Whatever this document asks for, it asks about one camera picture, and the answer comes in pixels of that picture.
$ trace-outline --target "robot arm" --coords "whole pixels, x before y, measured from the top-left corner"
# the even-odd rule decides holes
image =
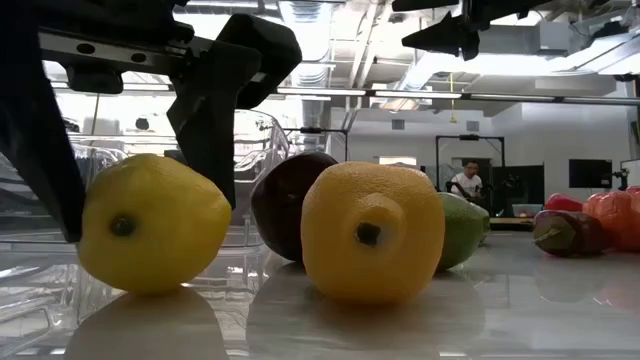
[[[167,113],[187,163],[234,205],[233,117],[259,105],[302,61],[293,32],[233,15],[218,39],[173,20],[187,1],[7,0],[0,13],[7,72],[0,96],[0,150],[79,241],[84,185],[41,60],[59,62],[69,87],[117,94],[121,74],[168,75],[177,98]]]

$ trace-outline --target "orange object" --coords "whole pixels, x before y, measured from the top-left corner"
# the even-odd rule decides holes
[[[600,220],[616,249],[640,251],[640,194],[622,191],[595,194],[582,211]]]

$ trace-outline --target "white shirt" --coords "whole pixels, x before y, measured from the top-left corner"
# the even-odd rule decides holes
[[[482,187],[482,179],[480,179],[478,175],[474,175],[473,178],[469,179],[464,173],[459,173],[451,179],[451,182],[460,184],[464,191],[472,197],[479,195],[479,192],[476,192],[476,187]],[[455,185],[451,188],[451,192],[457,195],[462,195]]]

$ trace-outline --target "orange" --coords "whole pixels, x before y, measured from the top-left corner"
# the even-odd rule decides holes
[[[433,277],[444,227],[440,198],[423,173],[341,163],[326,169],[304,199],[304,265],[330,297],[402,302]]]

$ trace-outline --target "black monitor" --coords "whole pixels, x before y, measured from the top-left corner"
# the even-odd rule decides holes
[[[570,188],[611,189],[613,167],[611,160],[569,160]]]

